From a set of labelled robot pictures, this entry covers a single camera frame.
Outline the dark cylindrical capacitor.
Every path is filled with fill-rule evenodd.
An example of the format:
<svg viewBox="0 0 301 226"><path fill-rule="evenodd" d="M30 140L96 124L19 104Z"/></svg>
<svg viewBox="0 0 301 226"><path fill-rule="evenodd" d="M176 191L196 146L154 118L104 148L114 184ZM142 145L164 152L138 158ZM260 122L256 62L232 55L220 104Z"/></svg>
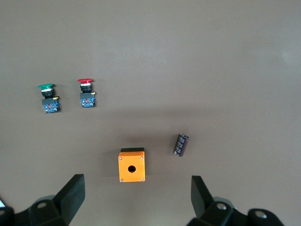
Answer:
<svg viewBox="0 0 301 226"><path fill-rule="evenodd" d="M174 155L183 157L188 141L189 137L187 135L179 134L174 146Z"/></svg>

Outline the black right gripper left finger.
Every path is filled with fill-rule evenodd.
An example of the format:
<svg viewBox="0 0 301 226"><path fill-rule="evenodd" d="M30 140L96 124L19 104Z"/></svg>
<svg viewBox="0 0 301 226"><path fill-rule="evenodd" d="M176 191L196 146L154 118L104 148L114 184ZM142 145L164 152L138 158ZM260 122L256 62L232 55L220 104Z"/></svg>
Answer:
<svg viewBox="0 0 301 226"><path fill-rule="evenodd" d="M84 175L76 174L54 197L41 199L17 213L14 226L69 226L84 199Z"/></svg>

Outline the green push button switch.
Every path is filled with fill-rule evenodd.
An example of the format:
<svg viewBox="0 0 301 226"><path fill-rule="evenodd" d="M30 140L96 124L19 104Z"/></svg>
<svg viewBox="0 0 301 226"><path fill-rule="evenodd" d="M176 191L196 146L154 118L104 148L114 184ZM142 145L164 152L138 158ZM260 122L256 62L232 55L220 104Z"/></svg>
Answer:
<svg viewBox="0 0 301 226"><path fill-rule="evenodd" d="M41 90L42 96L44 97L42 100L42 105L45 113L56 113L61 110L59 96L55 96L53 87L54 84L52 83L38 86L38 88Z"/></svg>

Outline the red push button switch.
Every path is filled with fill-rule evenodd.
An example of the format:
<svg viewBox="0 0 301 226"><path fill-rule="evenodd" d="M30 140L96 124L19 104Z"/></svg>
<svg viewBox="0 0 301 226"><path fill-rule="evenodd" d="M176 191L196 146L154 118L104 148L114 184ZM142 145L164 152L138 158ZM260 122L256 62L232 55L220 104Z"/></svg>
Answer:
<svg viewBox="0 0 301 226"><path fill-rule="evenodd" d="M80 83L80 104L83 108L95 106L95 91L92 90L91 78L78 79Z"/></svg>

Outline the orange button enclosure box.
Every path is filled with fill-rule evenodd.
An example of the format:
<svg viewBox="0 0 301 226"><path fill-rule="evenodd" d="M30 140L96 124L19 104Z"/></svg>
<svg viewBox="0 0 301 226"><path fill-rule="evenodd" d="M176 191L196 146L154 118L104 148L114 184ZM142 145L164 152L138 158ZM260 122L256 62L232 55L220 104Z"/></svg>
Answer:
<svg viewBox="0 0 301 226"><path fill-rule="evenodd" d="M122 148L118 156L119 181L144 182L145 151L143 147Z"/></svg>

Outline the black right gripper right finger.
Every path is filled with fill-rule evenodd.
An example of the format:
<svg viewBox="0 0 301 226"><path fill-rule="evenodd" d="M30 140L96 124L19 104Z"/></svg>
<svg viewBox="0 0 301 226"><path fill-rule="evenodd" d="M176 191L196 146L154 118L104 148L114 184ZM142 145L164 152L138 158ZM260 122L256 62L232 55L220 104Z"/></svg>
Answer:
<svg viewBox="0 0 301 226"><path fill-rule="evenodd" d="M245 215L229 200L213 197L201 176L191 177L191 202L196 217L187 226L285 226L268 210L250 209Z"/></svg>

